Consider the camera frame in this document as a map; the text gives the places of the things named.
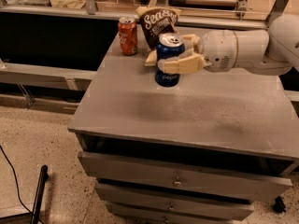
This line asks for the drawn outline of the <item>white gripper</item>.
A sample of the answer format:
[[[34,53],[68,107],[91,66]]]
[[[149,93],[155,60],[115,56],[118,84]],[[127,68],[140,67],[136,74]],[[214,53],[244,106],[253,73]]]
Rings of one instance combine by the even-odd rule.
[[[195,34],[183,35],[182,38],[185,49],[198,50],[200,54],[194,53],[185,58],[161,59],[157,62],[157,66],[162,72],[184,75],[205,68],[209,72],[217,73],[230,71],[234,67],[237,58],[237,39],[233,31],[212,30],[201,39]]]

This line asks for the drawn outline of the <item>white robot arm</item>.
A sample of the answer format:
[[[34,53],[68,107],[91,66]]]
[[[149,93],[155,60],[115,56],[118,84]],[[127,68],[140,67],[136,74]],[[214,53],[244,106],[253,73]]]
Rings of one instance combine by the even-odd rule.
[[[182,54],[159,60],[157,66],[170,74],[243,68],[257,75],[284,75],[299,68],[299,16],[281,15],[266,30],[212,30]]]

